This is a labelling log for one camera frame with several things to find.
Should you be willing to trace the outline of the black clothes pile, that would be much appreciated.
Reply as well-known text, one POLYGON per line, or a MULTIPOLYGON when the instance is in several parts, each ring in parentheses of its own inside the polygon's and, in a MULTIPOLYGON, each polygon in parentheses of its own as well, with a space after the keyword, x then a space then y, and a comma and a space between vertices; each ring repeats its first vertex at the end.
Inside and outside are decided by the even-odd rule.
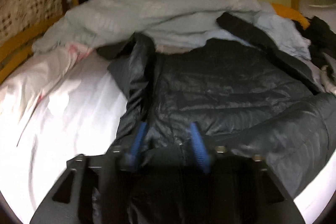
POLYGON ((299 33, 306 39, 310 40, 309 52, 311 62, 321 69, 327 65, 323 53, 328 54, 335 59, 335 33, 332 32, 329 25, 317 16, 308 19, 309 26, 304 30, 303 26, 293 21, 299 33))

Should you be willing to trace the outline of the light grey-blue duvet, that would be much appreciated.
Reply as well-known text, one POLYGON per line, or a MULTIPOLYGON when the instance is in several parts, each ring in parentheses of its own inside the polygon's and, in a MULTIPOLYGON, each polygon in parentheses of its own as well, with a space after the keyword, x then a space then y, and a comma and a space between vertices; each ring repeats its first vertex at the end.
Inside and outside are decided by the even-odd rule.
POLYGON ((69 42, 97 48, 143 32, 156 45, 182 48, 204 46, 207 39, 236 40, 248 45, 242 30, 217 25, 224 12, 264 31, 281 51, 310 59, 308 42, 294 23, 258 0, 89 0, 67 11, 33 44, 45 53, 69 42))

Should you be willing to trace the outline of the orange pillow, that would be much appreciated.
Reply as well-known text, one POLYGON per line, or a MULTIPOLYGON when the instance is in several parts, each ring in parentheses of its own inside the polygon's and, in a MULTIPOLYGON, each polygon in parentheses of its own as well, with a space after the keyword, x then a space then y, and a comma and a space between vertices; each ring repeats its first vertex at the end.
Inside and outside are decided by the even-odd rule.
POLYGON ((304 30, 310 26, 310 22, 299 11, 279 3, 272 3, 272 7, 278 16, 298 22, 304 30))

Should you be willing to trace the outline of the white pink pillow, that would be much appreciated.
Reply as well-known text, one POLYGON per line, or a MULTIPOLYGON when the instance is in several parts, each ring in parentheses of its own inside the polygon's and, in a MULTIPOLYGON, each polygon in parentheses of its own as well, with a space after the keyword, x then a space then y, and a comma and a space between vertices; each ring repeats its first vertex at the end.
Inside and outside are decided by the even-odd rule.
POLYGON ((39 100, 92 51, 70 42, 21 65, 1 84, 1 130, 20 134, 39 100))

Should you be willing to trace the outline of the black puffer down jacket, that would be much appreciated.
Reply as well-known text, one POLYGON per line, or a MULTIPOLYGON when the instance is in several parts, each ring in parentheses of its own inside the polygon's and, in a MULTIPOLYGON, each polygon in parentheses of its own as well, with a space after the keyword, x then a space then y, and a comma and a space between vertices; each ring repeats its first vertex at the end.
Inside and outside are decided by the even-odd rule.
POLYGON ((267 34, 165 55, 135 33, 100 54, 126 96, 99 176, 102 223, 304 223, 294 199, 335 150, 335 95, 267 34))

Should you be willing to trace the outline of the cream folded garment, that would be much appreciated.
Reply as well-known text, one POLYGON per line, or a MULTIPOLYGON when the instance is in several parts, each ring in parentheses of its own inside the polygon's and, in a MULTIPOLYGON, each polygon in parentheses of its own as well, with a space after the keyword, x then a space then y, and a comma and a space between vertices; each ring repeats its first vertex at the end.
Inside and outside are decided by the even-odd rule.
POLYGON ((326 92, 332 93, 335 95, 336 86, 335 86, 335 59, 329 56, 327 53, 322 53, 326 64, 322 66, 320 73, 320 80, 324 86, 326 92))

